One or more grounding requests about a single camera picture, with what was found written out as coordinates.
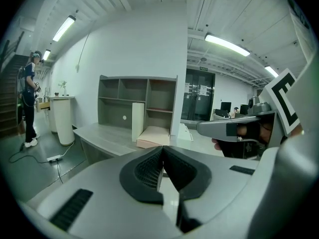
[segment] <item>potted plant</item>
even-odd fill
[[[61,81],[58,85],[60,88],[64,88],[64,96],[66,96],[66,81]]]

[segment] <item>white sneaker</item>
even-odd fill
[[[38,141],[36,139],[33,139],[31,142],[25,142],[24,146],[26,148],[32,147],[32,146],[36,146],[38,144]]]
[[[38,139],[40,137],[39,133],[36,133],[36,137],[32,138],[32,139]]]

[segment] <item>staircase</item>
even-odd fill
[[[28,59],[15,55],[0,75],[0,138],[17,133],[17,75]]]

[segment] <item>exit sign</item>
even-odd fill
[[[201,71],[205,71],[205,72],[208,72],[208,68],[207,67],[199,67],[199,69],[201,70]]]

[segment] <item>white countertop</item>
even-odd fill
[[[128,128],[94,123],[73,131],[86,142],[114,156],[122,156],[141,149],[136,146],[135,142],[132,142],[132,130]],[[211,138],[200,135],[196,130],[190,129],[189,132],[194,141],[186,144],[187,147],[185,147],[185,142],[178,140],[177,142],[170,141],[170,144],[187,149],[189,147],[190,150],[209,155],[224,156],[222,151],[214,148]]]
[[[45,97],[45,98],[52,99],[52,100],[72,99],[72,98],[74,98],[74,96],[52,96],[52,97],[44,96],[44,97]]]

